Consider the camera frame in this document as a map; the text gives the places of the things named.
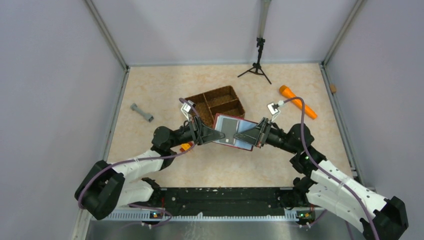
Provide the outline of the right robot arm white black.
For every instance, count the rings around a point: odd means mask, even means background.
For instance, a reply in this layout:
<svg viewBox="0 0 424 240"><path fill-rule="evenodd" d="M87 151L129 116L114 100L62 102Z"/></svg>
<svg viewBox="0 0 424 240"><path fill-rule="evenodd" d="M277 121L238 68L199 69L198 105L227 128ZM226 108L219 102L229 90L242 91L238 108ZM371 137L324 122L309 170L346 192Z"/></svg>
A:
<svg viewBox="0 0 424 240"><path fill-rule="evenodd" d="M408 229L405 203L396 196L384 197L341 171L311 145L314 137L304 123L297 123L289 132L284 132L264 118L234 137L258 148L267 144L293 153L290 163L304 175L293 183L295 189L308 203L355 227L365 239L398 240Z"/></svg>

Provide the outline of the dark grey credit card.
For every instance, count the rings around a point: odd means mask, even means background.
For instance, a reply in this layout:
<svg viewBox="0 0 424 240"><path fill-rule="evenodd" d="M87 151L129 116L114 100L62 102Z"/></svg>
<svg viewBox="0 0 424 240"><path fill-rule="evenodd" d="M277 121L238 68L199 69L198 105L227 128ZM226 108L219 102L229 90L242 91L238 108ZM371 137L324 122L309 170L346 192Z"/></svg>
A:
<svg viewBox="0 0 424 240"><path fill-rule="evenodd" d="M220 139L218 142L222 144L234 145L234 135L237 133L239 121L233 118L224 118L222 120L221 132L225 134L225 137Z"/></svg>

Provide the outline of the red leather card holder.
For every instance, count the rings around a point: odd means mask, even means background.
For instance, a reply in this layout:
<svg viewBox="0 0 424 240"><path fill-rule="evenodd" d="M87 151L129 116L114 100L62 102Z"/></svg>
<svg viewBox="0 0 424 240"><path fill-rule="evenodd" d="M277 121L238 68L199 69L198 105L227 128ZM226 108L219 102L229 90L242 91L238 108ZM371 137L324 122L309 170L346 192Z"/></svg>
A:
<svg viewBox="0 0 424 240"><path fill-rule="evenodd" d="M213 129L223 133L224 138L214 140L213 143L251 152L254 146L250 143L236 139L235 134L252 129L256 125L256 122L250 120L216 113Z"/></svg>

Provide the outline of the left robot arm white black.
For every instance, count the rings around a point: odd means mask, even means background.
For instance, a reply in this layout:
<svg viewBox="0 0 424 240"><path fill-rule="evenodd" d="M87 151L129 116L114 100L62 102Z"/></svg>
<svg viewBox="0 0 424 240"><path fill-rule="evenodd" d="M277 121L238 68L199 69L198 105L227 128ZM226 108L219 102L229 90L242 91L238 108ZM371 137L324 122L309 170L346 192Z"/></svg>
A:
<svg viewBox="0 0 424 240"><path fill-rule="evenodd" d="M187 120L177 130L159 126L153 133L152 147L144 153L115 163L97 161L75 191L77 205L102 220L117 207L147 202L154 193L154 185L135 181L169 167L182 155L173 151L174 147L189 142L204 145L224 137L224 133L206 126L198 117Z"/></svg>

